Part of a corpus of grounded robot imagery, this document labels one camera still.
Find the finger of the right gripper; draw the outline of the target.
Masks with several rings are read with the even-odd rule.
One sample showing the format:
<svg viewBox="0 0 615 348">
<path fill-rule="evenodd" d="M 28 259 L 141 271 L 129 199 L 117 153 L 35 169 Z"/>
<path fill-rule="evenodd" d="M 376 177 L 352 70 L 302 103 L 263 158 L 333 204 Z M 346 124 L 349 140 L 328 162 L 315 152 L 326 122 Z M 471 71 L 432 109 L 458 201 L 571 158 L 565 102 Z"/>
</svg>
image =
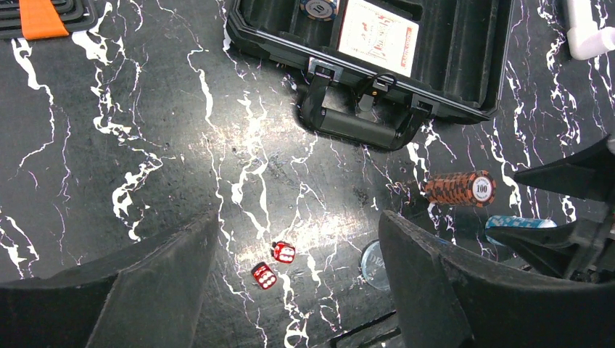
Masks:
<svg viewBox="0 0 615 348">
<path fill-rule="evenodd" d="M 491 239 L 512 249 L 533 269 L 560 279 L 614 278 L 614 220 L 578 219 L 552 228 L 494 226 Z"/>
<path fill-rule="evenodd" d="M 578 199 L 614 201 L 614 137 L 555 162 L 519 171 L 517 183 Z"/>
</svg>

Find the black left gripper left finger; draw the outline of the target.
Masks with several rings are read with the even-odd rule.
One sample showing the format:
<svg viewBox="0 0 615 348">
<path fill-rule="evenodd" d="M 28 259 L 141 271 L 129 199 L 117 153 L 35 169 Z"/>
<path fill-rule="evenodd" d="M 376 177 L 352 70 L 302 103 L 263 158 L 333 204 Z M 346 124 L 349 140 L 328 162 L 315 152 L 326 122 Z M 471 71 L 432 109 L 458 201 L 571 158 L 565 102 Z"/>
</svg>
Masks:
<svg viewBox="0 0 615 348">
<path fill-rule="evenodd" d="M 3 347 L 190 347 L 217 246 L 206 211 L 49 278 L 1 285 Z"/>
</svg>

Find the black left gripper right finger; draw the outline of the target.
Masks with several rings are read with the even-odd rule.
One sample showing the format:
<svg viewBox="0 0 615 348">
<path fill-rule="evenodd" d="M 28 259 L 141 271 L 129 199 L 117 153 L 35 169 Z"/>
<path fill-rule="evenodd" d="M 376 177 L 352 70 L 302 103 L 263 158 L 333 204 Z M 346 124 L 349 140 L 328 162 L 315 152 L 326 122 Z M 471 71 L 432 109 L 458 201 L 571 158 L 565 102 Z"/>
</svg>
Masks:
<svg viewBox="0 0 615 348">
<path fill-rule="evenodd" d="M 407 347 L 612 347 L 614 284 L 494 262 L 389 210 L 379 243 Z"/>
</svg>

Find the light blue chip stack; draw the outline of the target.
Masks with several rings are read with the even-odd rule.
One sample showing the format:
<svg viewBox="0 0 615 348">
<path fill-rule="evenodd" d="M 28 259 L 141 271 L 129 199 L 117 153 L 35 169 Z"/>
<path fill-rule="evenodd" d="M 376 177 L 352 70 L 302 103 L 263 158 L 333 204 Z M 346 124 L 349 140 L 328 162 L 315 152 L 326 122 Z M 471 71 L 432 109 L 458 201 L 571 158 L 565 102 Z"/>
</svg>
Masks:
<svg viewBox="0 0 615 348">
<path fill-rule="evenodd" d="M 549 219 L 535 219 L 507 215 L 493 215 L 487 219 L 484 228 L 486 239 L 494 245 L 502 246 L 499 241 L 491 237 L 490 229 L 495 227 L 514 227 L 514 228 L 555 228 L 557 224 Z"/>
</svg>

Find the orange black chip stack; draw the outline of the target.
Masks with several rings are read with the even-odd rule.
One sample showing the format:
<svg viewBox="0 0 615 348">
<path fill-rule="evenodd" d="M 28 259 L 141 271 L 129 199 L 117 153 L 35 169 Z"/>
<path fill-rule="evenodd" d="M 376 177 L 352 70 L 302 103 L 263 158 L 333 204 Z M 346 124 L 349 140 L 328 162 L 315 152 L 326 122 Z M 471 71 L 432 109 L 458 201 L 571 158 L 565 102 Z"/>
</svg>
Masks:
<svg viewBox="0 0 615 348">
<path fill-rule="evenodd" d="M 424 187 L 430 203 L 486 207 L 494 202 L 496 180 L 486 170 L 433 175 Z"/>
</svg>

